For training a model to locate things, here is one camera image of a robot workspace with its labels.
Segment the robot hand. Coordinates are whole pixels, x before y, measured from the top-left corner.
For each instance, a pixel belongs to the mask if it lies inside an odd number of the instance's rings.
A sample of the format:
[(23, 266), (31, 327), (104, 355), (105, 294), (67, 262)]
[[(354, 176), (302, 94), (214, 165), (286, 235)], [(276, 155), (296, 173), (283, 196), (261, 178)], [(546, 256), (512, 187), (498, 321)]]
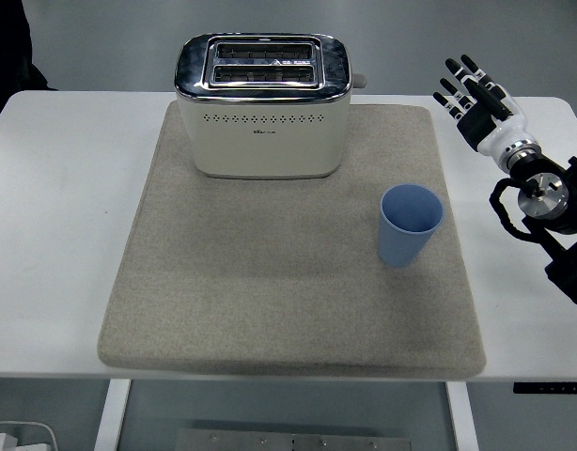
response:
[(508, 171), (517, 153), (539, 152), (535, 137), (527, 132), (527, 119), (507, 90), (497, 84), (468, 55), (459, 61), (448, 58), (445, 66), (457, 81), (443, 78), (433, 99), (455, 120), (457, 130), (475, 152), (493, 158)]

